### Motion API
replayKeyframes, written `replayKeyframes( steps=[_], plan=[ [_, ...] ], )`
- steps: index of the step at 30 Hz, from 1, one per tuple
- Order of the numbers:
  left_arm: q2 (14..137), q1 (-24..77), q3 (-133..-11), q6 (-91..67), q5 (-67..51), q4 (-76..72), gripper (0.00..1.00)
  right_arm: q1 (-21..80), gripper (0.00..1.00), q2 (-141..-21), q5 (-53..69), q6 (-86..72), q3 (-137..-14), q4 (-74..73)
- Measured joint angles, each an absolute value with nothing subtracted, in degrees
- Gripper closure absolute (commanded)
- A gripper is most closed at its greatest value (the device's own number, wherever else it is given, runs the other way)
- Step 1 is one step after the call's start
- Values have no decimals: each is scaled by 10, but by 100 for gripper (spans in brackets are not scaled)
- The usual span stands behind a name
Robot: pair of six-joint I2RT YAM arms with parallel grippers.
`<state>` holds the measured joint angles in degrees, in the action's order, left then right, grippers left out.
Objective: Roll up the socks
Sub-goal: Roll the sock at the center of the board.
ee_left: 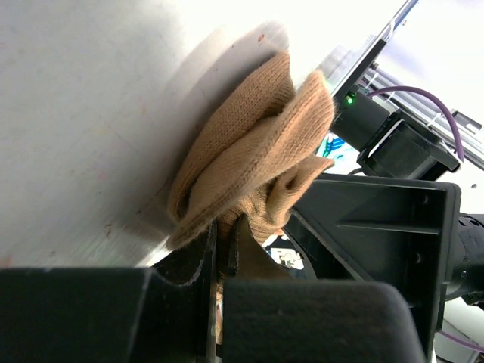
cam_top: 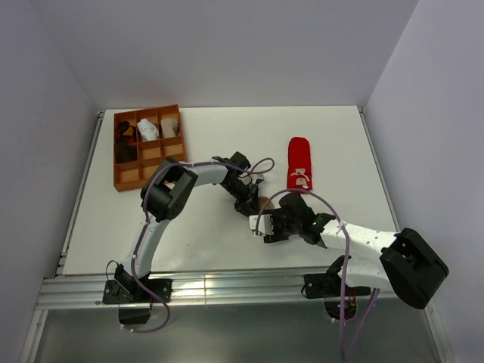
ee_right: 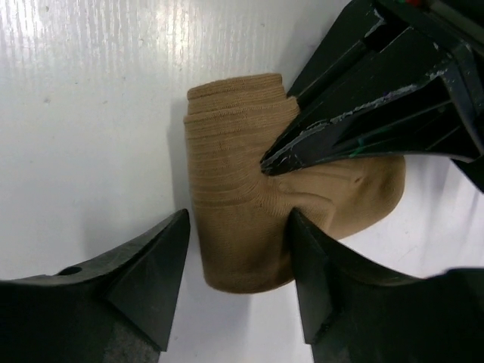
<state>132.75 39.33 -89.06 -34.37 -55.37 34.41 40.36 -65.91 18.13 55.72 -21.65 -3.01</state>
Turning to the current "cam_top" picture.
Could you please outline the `tan ribbed sock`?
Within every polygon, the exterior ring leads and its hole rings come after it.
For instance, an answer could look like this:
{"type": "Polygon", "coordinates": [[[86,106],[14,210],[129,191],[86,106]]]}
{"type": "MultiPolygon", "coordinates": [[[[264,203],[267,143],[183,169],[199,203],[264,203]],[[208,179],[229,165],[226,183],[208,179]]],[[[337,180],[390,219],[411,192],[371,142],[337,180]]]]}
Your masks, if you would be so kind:
{"type": "Polygon", "coordinates": [[[265,210],[273,208],[272,202],[269,202],[267,197],[259,196],[258,197],[258,207],[259,207],[259,209],[263,208],[264,205],[266,205],[266,204],[268,204],[268,205],[265,207],[265,210]]]}

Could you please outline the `red patterned sock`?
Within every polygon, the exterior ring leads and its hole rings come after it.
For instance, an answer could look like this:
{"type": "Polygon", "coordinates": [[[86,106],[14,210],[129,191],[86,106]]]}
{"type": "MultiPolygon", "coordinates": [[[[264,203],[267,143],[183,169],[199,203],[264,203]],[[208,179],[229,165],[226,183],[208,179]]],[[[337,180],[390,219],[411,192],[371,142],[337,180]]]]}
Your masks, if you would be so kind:
{"type": "Polygon", "coordinates": [[[287,188],[312,190],[312,160],[306,138],[294,137],[288,144],[287,188]]]}

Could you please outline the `dark brown striped sock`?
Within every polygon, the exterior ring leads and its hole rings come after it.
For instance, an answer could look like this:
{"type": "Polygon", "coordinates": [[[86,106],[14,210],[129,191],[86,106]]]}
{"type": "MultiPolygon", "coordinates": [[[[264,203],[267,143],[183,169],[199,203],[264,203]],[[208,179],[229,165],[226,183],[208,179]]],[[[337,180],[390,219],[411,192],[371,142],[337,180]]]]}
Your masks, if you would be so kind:
{"type": "Polygon", "coordinates": [[[116,164],[130,163],[138,159],[136,144],[120,142],[114,146],[116,164]]]}

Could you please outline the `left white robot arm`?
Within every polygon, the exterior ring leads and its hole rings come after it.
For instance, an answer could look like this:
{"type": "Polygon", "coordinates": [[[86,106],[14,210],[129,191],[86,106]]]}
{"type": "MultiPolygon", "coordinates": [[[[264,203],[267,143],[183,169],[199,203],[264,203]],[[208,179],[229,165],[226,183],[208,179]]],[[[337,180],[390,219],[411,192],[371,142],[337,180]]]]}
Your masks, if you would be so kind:
{"type": "Polygon", "coordinates": [[[213,157],[200,163],[165,159],[141,189],[144,220],[140,234],[114,273],[120,293],[130,302],[146,296],[146,280],[163,232],[181,214],[194,188],[221,185],[234,198],[235,210],[249,217],[259,212],[259,184],[267,172],[252,169],[239,152],[230,158],[213,157]]]}

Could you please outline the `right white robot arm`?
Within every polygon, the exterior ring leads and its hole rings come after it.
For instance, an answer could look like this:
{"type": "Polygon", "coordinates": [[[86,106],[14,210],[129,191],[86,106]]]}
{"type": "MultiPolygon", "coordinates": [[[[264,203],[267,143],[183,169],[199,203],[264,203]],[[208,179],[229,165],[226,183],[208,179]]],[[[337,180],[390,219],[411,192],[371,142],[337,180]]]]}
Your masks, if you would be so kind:
{"type": "Polygon", "coordinates": [[[414,229],[378,231],[344,222],[335,213],[315,213],[300,194],[287,194],[279,207],[250,216],[250,229],[271,244],[301,237],[340,253],[327,270],[331,292],[351,287],[392,291],[415,309],[424,309],[449,275],[449,268],[414,229]]]}

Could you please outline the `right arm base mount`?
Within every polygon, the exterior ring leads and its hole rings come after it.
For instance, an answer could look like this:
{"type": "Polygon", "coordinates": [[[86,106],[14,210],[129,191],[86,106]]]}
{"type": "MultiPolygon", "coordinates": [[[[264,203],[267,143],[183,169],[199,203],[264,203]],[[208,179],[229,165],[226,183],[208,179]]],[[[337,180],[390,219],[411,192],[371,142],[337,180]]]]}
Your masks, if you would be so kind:
{"type": "MultiPolygon", "coordinates": [[[[300,291],[306,299],[323,299],[326,313],[335,320],[340,319],[341,277],[338,273],[342,271],[343,262],[344,256],[339,256],[325,273],[304,275],[304,285],[300,291]]],[[[356,316],[358,311],[357,298],[370,295],[370,287],[345,286],[343,311],[347,321],[351,321],[356,316]]]]}

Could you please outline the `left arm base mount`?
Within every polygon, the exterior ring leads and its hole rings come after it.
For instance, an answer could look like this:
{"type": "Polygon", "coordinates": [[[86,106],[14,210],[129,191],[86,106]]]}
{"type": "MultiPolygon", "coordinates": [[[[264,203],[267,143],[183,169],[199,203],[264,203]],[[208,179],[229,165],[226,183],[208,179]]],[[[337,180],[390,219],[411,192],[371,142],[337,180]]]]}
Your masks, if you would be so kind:
{"type": "Polygon", "coordinates": [[[125,269],[124,265],[113,260],[116,268],[112,278],[106,272],[106,283],[102,297],[103,305],[128,305],[137,303],[148,303],[147,308],[119,308],[118,319],[121,327],[138,334],[147,334],[164,328],[171,318],[171,310],[168,303],[171,300],[172,279],[156,278],[150,279],[150,275],[140,278],[139,284],[125,269]],[[148,323],[155,303],[160,303],[166,310],[166,317],[158,327],[141,328],[148,323]]]}

